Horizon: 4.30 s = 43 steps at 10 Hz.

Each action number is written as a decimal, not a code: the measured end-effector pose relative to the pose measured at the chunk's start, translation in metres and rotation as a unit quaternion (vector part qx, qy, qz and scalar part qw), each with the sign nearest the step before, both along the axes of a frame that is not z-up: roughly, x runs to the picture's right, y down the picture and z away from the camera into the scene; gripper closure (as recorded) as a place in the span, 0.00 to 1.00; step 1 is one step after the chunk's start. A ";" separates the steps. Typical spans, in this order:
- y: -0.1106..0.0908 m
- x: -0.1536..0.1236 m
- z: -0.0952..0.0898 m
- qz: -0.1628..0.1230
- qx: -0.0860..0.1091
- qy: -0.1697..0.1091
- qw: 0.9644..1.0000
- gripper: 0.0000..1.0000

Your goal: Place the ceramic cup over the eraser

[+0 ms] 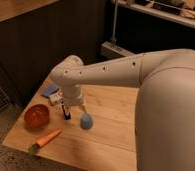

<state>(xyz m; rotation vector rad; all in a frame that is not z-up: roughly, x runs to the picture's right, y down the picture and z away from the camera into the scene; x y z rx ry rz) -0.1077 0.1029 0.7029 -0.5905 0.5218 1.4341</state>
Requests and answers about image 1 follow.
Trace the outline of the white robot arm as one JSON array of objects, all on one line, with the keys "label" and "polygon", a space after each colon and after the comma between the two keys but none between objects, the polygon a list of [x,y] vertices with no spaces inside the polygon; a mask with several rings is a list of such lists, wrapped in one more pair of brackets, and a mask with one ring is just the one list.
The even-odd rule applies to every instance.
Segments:
[{"label": "white robot arm", "polygon": [[70,55],[50,72],[68,106],[83,85],[134,87],[138,171],[195,171],[195,50],[134,54],[85,65]]}]

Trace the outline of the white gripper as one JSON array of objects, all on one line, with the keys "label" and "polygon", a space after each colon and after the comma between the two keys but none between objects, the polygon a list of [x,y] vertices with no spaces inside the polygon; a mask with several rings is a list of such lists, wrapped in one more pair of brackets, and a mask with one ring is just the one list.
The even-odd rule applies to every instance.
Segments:
[{"label": "white gripper", "polygon": [[78,106],[82,112],[87,113],[86,106],[82,104],[83,93],[80,85],[63,86],[61,88],[63,95],[63,102],[66,106]]}]

